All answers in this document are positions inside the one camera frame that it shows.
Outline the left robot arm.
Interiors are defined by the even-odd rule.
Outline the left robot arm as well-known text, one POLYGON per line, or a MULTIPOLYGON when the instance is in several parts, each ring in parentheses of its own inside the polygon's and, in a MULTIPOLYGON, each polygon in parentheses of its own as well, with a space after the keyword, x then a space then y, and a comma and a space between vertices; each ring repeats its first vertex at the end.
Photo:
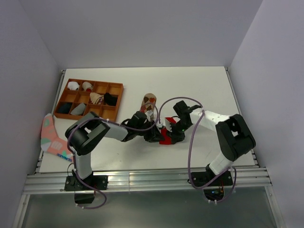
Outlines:
POLYGON ((82 190, 92 186, 91 152, 103 138, 127 142, 136 136, 142 136, 149 143, 164 140, 155 121, 149 120, 148 116, 140 111, 121 124, 102 119, 96 113, 89 112, 70 126, 65 136, 67 148, 73 155, 75 183, 82 190))

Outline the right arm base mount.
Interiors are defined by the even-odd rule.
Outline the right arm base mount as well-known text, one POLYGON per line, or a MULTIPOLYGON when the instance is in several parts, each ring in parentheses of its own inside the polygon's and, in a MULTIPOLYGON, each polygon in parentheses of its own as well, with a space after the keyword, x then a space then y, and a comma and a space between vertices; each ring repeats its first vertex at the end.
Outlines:
MULTIPOLYGON (((212 180, 215 175, 211 171, 192 172, 191 179, 196 187, 202 187, 212 180)), ((208 200, 222 200, 225 195, 224 187, 232 186, 233 180, 230 171, 224 172, 216 180, 214 180, 207 188, 203 189, 203 193, 208 200)))

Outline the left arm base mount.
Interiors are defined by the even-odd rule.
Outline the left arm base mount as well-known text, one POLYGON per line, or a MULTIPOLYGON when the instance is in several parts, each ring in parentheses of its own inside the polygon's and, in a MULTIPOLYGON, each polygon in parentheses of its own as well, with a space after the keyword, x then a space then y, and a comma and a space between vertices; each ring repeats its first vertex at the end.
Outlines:
POLYGON ((84 180, 79 180, 76 175, 67 176, 64 191, 74 193, 76 204, 86 205, 91 204, 96 195, 96 190, 106 190, 108 184, 107 175, 91 174, 84 180))

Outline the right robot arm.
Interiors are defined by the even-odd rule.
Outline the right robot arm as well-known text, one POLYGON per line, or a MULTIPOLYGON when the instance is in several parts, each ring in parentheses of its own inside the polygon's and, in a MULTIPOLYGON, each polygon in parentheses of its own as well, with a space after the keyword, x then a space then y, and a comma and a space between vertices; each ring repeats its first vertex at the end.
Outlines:
POLYGON ((218 114, 205 110, 202 105, 196 104, 188 106, 184 101, 176 103, 173 107, 178 117, 178 122, 173 123, 165 119, 165 128, 171 142, 180 142, 183 140, 184 132, 190 127, 193 131, 190 138, 188 151, 188 175, 189 182, 196 185, 198 179, 191 172, 191 156, 194 136, 199 126, 209 129, 216 133, 220 152, 216 158, 206 166, 202 173, 202 182, 210 185, 216 185, 221 181, 222 175, 228 171, 229 167, 244 154, 250 152, 255 146, 256 141, 243 116, 235 114, 232 116, 218 114))

